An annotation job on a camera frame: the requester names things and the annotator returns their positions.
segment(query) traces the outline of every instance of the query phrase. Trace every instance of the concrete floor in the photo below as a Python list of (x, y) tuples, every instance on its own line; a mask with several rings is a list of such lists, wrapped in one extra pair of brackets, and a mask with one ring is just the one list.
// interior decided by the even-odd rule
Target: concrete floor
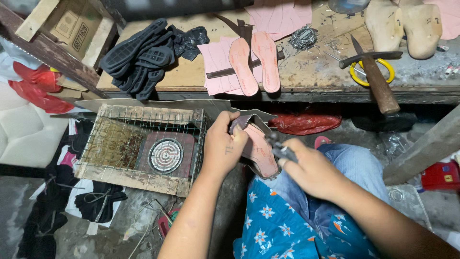
[[(336, 129), (302, 136), (308, 146), (313, 147), (318, 135), (324, 135), (336, 143), (348, 143), (369, 148), (382, 162), (388, 164), (384, 145), (379, 135), (354, 127), (349, 119)], [(292, 137), (283, 134), (284, 139)], [(210, 248), (210, 258), (232, 258), (232, 242), (241, 237), (246, 198), (246, 176), (242, 167), (238, 165), (227, 176), (221, 188), (216, 215), (214, 220), (213, 236)], [(15, 258), (17, 244), (22, 235), (22, 225), (30, 213), (33, 201), (30, 195), (42, 183), (40, 179), (22, 177), (0, 177), (0, 195), (9, 199), (0, 199), (0, 224), (7, 230), (7, 235), (0, 237), (0, 259)], [(166, 208), (172, 204), (180, 205), (183, 200), (177, 200), (170, 195), (127, 188), (128, 199), (122, 201), (115, 214), (110, 228), (99, 226), (96, 235), (88, 235), (86, 231), (89, 222), (67, 214), (68, 223), (58, 229), (54, 235), (57, 241), (57, 259), (127, 259), (142, 233), (136, 233), (133, 221), (139, 212), (141, 203), (156, 198)], [(456, 193), (424, 192), (421, 195), (431, 224), (434, 228), (460, 231), (460, 201)], [(136, 227), (145, 230), (151, 220), (151, 210), (143, 210), (138, 218)], [(129, 238), (123, 241), (128, 231)], [(158, 229), (149, 232), (134, 252), (132, 258), (156, 258), (162, 240)]]

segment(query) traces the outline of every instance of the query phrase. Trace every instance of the yellow scissors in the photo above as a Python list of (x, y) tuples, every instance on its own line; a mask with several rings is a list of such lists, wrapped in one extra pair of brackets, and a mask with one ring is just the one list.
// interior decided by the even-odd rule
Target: yellow scissors
[[(334, 58), (335, 60), (337, 61), (341, 61), (339, 58), (323, 51), (324, 53), (326, 53), (327, 55), (331, 56), (332, 58)], [(387, 69), (388, 69), (388, 72), (390, 73), (390, 77), (386, 80), (387, 83), (391, 83), (393, 81), (393, 79), (395, 79), (395, 70), (393, 69), (393, 67), (390, 65), (390, 63), (386, 62), (385, 60), (383, 59), (375, 59), (375, 61), (379, 62), (380, 64), (382, 64), (383, 66), (385, 66)], [(359, 65), (361, 67), (362, 66), (362, 61), (359, 61), (358, 62)], [(356, 66), (356, 62), (349, 65), (348, 67), (350, 68), (350, 75), (351, 75), (351, 78), (353, 78), (353, 80), (355, 80), (355, 82), (357, 82), (358, 84), (362, 85), (362, 86), (369, 86), (369, 83), (368, 82), (365, 82), (363, 80), (361, 80), (359, 77), (356, 76), (355, 72), (358, 72), (360, 74), (362, 74), (363, 76), (366, 76), (366, 73), (364, 73), (363, 71), (355, 68)]]

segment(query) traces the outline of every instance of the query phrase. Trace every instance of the hand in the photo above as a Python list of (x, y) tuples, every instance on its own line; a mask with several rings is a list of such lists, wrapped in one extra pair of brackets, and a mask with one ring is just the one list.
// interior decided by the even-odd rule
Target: hand
[(280, 159), (279, 165), (308, 194), (331, 201), (340, 195), (341, 187), (351, 183), (321, 152), (306, 147), (299, 139), (287, 140), (283, 145), (294, 151), (299, 162)]
[(236, 166), (249, 138), (239, 125), (233, 130), (233, 138), (228, 134), (228, 125), (239, 116), (240, 112), (223, 111), (207, 131), (202, 170), (225, 177)]

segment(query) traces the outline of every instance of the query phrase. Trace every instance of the wooden workbench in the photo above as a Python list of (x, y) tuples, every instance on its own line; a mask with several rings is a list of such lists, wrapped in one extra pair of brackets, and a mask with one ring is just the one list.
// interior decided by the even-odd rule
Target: wooden workbench
[[(369, 89), (355, 83), (347, 69), (341, 70), (338, 62), (327, 56), (324, 51), (345, 59), (356, 55), (351, 43), (353, 36), (365, 51), (372, 50), (372, 40), (364, 24), (364, 16), (359, 13), (347, 18), (347, 15), (331, 11), (327, 1), (314, 1), (312, 27), (318, 30), (317, 47), (308, 51), (298, 51), (288, 43), (289, 37), (276, 42), (278, 50), (283, 50), (286, 58), (278, 61), (281, 78), (281, 92), (267, 94), (261, 91), (253, 97), (218, 94), (209, 96), (204, 85), (203, 57), (198, 55), (189, 61), (179, 58), (177, 66), (165, 73), (164, 79), (156, 86), (157, 100), (181, 99), (229, 99), (262, 101), (316, 101), (316, 102), (372, 102)], [(220, 15), (232, 21), (237, 19), (249, 21), (249, 14), (241, 9), (221, 12)], [(121, 34), (121, 42), (134, 33), (144, 29), (151, 21), (128, 23)], [(221, 36), (237, 37), (224, 22), (212, 14), (199, 14), (187, 17), (169, 18), (168, 24), (187, 31), (196, 26), (205, 26), (210, 42), (218, 42)], [(459, 103), (460, 75), (445, 76), (447, 65), (456, 64), (460, 53), (460, 39), (441, 41), (451, 47), (448, 52), (436, 52), (428, 60), (412, 59), (407, 52), (406, 42), (401, 42), (404, 55), (399, 60), (389, 60), (395, 68), (396, 77), (391, 88), (399, 103)], [(382, 68), (384, 76), (388, 72)], [(109, 91), (109, 96), (122, 96), (115, 91), (119, 89), (111, 84), (112, 77), (103, 72), (97, 88)]]

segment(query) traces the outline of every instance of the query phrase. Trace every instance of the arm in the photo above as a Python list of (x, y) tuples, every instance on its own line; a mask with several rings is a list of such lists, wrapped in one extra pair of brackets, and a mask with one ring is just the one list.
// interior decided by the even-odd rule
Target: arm
[(284, 145), (295, 152), (299, 162), (280, 160), (283, 169), (305, 192), (347, 211), (383, 255), (460, 258), (448, 243), (346, 178), (319, 151), (298, 139)]
[(208, 130), (200, 174), (163, 242), (158, 259), (207, 257), (220, 186), (237, 164), (248, 139), (239, 126), (234, 129), (234, 138), (227, 133), (228, 124), (238, 116), (239, 112), (221, 112)]

